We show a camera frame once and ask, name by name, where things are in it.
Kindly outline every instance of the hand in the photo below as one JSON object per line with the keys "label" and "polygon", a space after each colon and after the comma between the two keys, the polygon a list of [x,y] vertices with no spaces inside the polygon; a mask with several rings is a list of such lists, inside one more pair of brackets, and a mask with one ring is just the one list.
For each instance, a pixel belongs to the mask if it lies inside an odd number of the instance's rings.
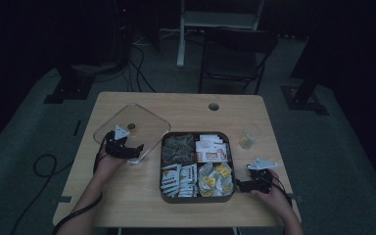
{"label": "hand", "polygon": [[[273,170],[269,170],[271,175],[273,175],[272,183],[279,186],[279,175],[277,175]],[[295,212],[292,210],[288,200],[286,199],[283,192],[279,188],[272,186],[268,194],[261,193],[258,190],[252,190],[250,192],[253,195],[256,195],[262,201],[264,201],[268,206],[270,206],[279,216],[284,219],[291,215],[295,215]]]}
{"label": "hand", "polygon": [[101,180],[102,183],[107,183],[118,168],[126,162],[125,159],[117,159],[107,154],[105,147],[103,146],[100,150],[98,156],[99,163],[93,175],[94,178]]}

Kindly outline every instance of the clear plastic lid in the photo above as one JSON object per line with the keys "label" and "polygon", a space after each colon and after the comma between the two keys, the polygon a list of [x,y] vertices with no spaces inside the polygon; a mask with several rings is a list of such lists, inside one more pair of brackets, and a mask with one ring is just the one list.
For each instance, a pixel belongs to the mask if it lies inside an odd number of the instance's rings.
{"label": "clear plastic lid", "polygon": [[144,145],[139,158],[128,160],[128,165],[140,164],[170,131],[167,120],[138,104],[127,104],[94,131],[93,139],[101,144],[105,135],[117,125],[130,132],[125,143],[127,148]]}

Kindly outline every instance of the chair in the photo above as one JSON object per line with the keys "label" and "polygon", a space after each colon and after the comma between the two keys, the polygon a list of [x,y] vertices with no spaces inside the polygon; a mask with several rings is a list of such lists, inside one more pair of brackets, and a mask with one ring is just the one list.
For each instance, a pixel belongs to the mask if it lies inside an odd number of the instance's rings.
{"label": "chair", "polygon": [[257,80],[258,94],[267,58],[277,45],[277,35],[250,29],[216,27],[206,32],[201,62],[200,88],[205,78],[246,82]]}

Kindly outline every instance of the person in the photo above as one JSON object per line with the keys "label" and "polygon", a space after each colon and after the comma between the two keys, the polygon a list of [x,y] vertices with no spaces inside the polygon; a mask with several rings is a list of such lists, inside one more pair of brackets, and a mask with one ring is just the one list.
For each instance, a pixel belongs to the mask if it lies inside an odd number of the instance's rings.
{"label": "person", "polygon": [[[114,158],[106,154],[104,148],[101,148],[97,159],[96,170],[88,183],[86,189],[72,209],[71,213],[87,207],[97,201],[103,192],[103,188],[125,163],[123,159]],[[274,178],[278,175],[274,171],[270,171]],[[278,185],[278,180],[273,178],[273,183]],[[284,223],[285,235],[301,235],[304,234],[301,224],[289,202],[283,193],[277,187],[272,187],[268,194],[263,194],[257,190],[252,190],[251,194],[255,195],[271,207],[282,219]],[[94,219],[96,217],[97,206],[86,211],[79,216],[73,217],[63,224],[57,231],[57,235],[85,235],[91,234],[93,230]]]}

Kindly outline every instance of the wooden table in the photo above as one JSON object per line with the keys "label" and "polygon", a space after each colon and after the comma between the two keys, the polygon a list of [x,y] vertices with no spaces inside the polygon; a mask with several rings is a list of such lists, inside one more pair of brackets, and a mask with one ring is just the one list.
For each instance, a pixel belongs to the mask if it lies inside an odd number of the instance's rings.
{"label": "wooden table", "polygon": [[[92,177],[99,144],[94,131],[129,103],[137,103],[166,119],[170,131],[220,131],[227,135],[236,177],[250,180],[246,164],[257,157],[277,162],[275,172],[288,193],[292,193],[276,138],[264,102],[253,95],[158,94],[103,92],[99,95],[77,151],[63,192],[69,203],[59,203],[53,222],[70,213]],[[219,105],[217,111],[210,103]],[[245,123],[258,124],[262,136],[249,149],[238,142]],[[95,225],[102,227],[241,227],[278,226],[280,219],[263,202],[239,190],[226,203],[168,204],[159,189],[161,146],[138,165],[121,167],[105,189]],[[294,203],[295,212],[299,210]]]}

